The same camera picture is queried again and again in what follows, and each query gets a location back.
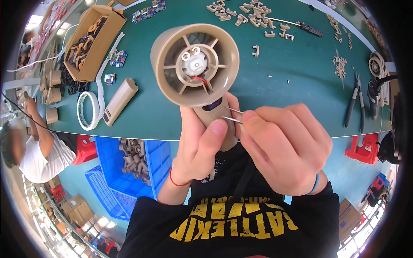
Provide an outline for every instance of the red string bracelet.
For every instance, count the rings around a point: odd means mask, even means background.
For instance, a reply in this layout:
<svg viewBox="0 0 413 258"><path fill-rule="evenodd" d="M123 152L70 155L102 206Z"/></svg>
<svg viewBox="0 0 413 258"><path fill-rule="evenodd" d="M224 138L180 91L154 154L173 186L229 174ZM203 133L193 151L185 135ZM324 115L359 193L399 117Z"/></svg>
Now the red string bracelet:
<svg viewBox="0 0 413 258"><path fill-rule="evenodd" d="M172 180L171 171L172 171L172 168L169 169L169 179L171 180L171 182L173 183L173 185L175 185L175 186L186 186L186 185L189 185L189 184L192 182L192 180L191 180L191 181L189 181L188 183L186 183L186 184L184 184L184 185L178 185L178 184L176 184L176 183Z"/></svg>

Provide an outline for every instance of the floor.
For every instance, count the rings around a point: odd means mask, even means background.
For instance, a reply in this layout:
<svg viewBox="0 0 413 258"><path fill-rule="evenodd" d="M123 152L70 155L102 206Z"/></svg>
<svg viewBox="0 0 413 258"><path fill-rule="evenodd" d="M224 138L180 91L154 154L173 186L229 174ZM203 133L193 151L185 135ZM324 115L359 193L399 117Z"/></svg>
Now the floor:
<svg viewBox="0 0 413 258"><path fill-rule="evenodd" d="M368 165L344 156L345 149L351 145L352 137L333 139L333 149L324 167L328 179L331 181L333 190L339 195L340 202L346 198L357 209L361 208L360 200L366 194L366 190L374 178L382 172L387 175L390 163L378 162ZM179 142L171 142L171 157L174 158L178 151ZM128 228L128 222L111 218L102 204L95 196L90 187L85 172L99 164L98 159L93 159L81 165L70 165L59 174L63 188L68 196L80 194L86 199L92 211L104 216L116 223L111 231L111 238L123 241ZM286 197L285 202L290 203L291 197Z"/></svg>

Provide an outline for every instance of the red wire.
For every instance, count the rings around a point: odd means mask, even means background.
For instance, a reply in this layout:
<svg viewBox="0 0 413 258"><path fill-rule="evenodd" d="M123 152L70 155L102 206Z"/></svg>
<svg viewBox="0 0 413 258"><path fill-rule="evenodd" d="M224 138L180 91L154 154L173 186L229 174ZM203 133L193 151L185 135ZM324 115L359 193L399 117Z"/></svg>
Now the red wire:
<svg viewBox="0 0 413 258"><path fill-rule="evenodd" d="M198 79L204 82L205 86L207 86L207 81L204 78L197 77L197 76L191 76L191 79Z"/></svg>

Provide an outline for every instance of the blue plastic crate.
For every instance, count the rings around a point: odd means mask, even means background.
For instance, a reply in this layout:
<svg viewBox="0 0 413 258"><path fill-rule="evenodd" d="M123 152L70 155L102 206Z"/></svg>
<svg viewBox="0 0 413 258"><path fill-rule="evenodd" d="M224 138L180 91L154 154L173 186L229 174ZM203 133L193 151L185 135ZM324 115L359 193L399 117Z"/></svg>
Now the blue plastic crate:
<svg viewBox="0 0 413 258"><path fill-rule="evenodd" d="M147 196L156 199L161 184L172 167L171 148L168 141L145 141L145 153L151 186L136 180L133 173L124 174L124 153L118 149L117 138L95 137L97 156L107 186L119 193L138 198Z"/></svg>
<svg viewBox="0 0 413 258"><path fill-rule="evenodd" d="M136 198L109 189L103 178L100 165L86 172L85 176L96 197L109 215L113 218L129 221L135 207Z"/></svg>
<svg viewBox="0 0 413 258"><path fill-rule="evenodd" d="M156 200L159 190L169 176L169 169L172 167L171 145L169 141L147 140L145 152L152 192Z"/></svg>

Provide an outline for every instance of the black cable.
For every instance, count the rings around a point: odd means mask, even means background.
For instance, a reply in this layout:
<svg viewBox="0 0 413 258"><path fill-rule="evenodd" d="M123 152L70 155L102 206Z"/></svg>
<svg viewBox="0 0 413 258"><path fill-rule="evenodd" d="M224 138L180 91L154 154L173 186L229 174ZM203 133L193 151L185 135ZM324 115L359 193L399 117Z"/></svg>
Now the black cable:
<svg viewBox="0 0 413 258"><path fill-rule="evenodd" d="M40 126L40 127L43 128L43 129L48 130L48 131L51 132L51 133L59 133L59 132L57 132L57 131L50 130L49 128L44 127L43 125L41 125L41 124L39 124L38 122L34 121L34 119L33 119L31 116L29 116L28 114L26 114L16 103L14 103L14 102L11 101L8 97L6 97L6 95L4 95L3 92L1 92L1 94L2 94L3 97L6 98L10 103L12 103L13 105L15 105L21 112L23 112L23 114L25 114L27 117L29 117L36 125Z"/></svg>

